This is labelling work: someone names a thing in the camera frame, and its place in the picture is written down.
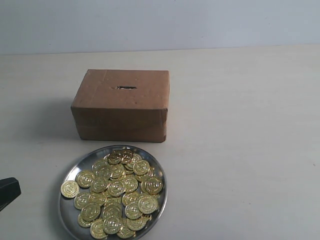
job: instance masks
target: white wall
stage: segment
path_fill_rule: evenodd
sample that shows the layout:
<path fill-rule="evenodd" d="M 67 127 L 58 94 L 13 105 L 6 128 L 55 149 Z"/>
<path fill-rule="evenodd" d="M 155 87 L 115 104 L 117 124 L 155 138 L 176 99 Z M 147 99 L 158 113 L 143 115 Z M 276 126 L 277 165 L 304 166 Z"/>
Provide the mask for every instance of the white wall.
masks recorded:
<path fill-rule="evenodd" d="M 319 0 L 1 0 L 0 54 L 320 43 Z"/>

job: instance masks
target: black object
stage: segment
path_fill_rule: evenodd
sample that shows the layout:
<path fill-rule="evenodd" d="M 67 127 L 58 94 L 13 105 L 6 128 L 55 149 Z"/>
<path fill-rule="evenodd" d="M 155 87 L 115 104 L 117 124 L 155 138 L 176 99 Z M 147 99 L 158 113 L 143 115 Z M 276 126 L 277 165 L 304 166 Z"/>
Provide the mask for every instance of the black object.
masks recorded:
<path fill-rule="evenodd" d="M 14 177 L 0 180 L 0 211 L 21 194 L 19 181 Z"/>

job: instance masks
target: metal plate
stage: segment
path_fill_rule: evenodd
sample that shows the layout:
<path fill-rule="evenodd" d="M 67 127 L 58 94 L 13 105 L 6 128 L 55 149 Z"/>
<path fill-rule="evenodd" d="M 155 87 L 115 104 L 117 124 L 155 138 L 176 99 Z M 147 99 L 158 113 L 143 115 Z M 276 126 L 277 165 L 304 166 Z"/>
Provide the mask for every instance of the metal plate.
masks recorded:
<path fill-rule="evenodd" d="M 145 227 L 139 231 L 135 232 L 135 236 L 128 238 L 128 240 L 137 240 L 140 239 L 143 235 L 145 235 L 149 230 L 156 224 L 158 219 L 160 218 L 162 212 L 165 209 L 166 201 L 167 201 L 167 180 L 165 176 L 165 172 L 162 169 L 161 165 L 158 161 L 148 152 L 134 146 L 129 145 L 112 145 L 100 148 L 95 150 L 88 155 L 86 155 L 81 161 L 79 161 L 66 175 L 64 181 L 68 180 L 75 180 L 76 175 L 82 170 L 91 170 L 92 165 L 98 159 L 103 158 L 105 155 L 111 153 L 113 150 L 116 149 L 130 149 L 134 153 L 141 155 L 141 157 L 147 160 L 151 167 L 154 167 L 155 175 L 162 178 L 163 181 L 163 189 L 160 192 L 159 201 L 159 208 L 157 211 L 152 213 L 152 219 L 147 222 Z M 80 189 L 80 192 L 89 192 L 89 189 Z M 78 215 L 81 212 L 80 210 L 74 207 L 74 198 L 65 198 L 59 192 L 59 199 L 58 199 L 58 212 L 60 216 L 60 220 L 62 225 L 65 229 L 73 236 L 74 239 L 77 240 L 94 240 L 94 238 L 90 235 L 90 228 L 84 228 L 79 226 L 78 224 Z M 116 234 L 108 235 L 108 240 L 119 240 Z"/>

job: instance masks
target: plate rim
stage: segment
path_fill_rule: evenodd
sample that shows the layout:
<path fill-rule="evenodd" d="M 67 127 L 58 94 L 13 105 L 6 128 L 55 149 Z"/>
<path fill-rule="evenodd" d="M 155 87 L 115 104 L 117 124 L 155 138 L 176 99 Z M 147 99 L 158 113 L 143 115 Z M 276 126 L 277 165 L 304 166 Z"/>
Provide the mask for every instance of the plate rim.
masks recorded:
<path fill-rule="evenodd" d="M 87 158 L 91 154 L 100 152 L 100 151 L 102 151 L 102 150 L 104 150 L 106 148 L 123 148 L 123 147 L 126 147 L 127 149 L 138 149 L 138 150 L 141 150 L 141 151 L 144 151 L 144 152 L 148 153 L 153 158 L 153 160 L 158 165 L 158 167 L 161 169 L 162 177 L 163 177 L 164 183 L 165 183 L 164 200 L 163 200 L 162 208 L 160 209 L 158 216 L 154 219 L 154 222 L 144 232 L 142 232 L 139 236 L 137 236 L 137 237 L 132 239 L 132 240 L 138 240 L 138 239 L 142 238 L 144 235 L 146 235 L 155 226 L 155 224 L 158 222 L 158 220 L 161 217 L 163 211 L 165 210 L 165 207 L 166 207 L 166 204 L 167 204 L 167 198 L 168 198 L 167 177 L 166 177 L 165 171 L 162 168 L 161 164 L 158 162 L 158 160 L 152 154 L 150 154 L 148 151 L 146 151 L 146 150 L 144 150 L 144 149 L 142 149 L 140 147 L 127 145 L 127 144 L 114 144 L 114 145 L 103 146 L 103 147 L 100 147 L 100 148 L 98 148 L 98 149 L 96 149 L 96 150 L 94 150 L 92 152 L 89 152 L 89 153 L 83 155 L 82 157 L 80 157 L 80 160 L 77 160 L 77 162 L 65 174 L 65 177 L 63 178 L 62 183 L 64 183 L 67 180 L 67 176 L 77 167 L 77 165 L 80 164 L 85 158 Z M 60 201 L 61 201 L 61 192 L 59 191 L 59 193 L 58 193 L 58 201 L 57 201 L 57 204 L 58 204 L 58 208 L 57 209 L 58 209 L 58 216 L 59 216 L 60 223 L 62 224 L 63 228 L 67 231 L 67 233 L 70 236 L 73 237 L 73 239 L 81 240 L 81 239 L 77 238 L 76 236 L 74 236 L 73 233 L 67 228 L 67 226 L 66 226 L 66 224 L 65 224 L 65 222 L 63 220 L 62 214 L 61 214 Z"/>

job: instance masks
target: table surface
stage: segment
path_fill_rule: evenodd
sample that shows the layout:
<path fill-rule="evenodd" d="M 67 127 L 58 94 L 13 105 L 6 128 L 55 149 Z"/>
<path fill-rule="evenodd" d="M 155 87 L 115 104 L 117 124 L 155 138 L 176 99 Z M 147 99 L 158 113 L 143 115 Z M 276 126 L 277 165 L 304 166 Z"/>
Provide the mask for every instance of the table surface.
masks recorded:
<path fill-rule="evenodd" d="M 119 142 L 80 140 L 70 111 L 87 69 L 169 70 L 167 140 L 130 143 L 167 176 L 143 238 L 302 240 L 320 234 L 320 45 L 0 56 L 0 178 L 22 194 L 3 240 L 69 240 L 60 184 L 78 158 Z"/>

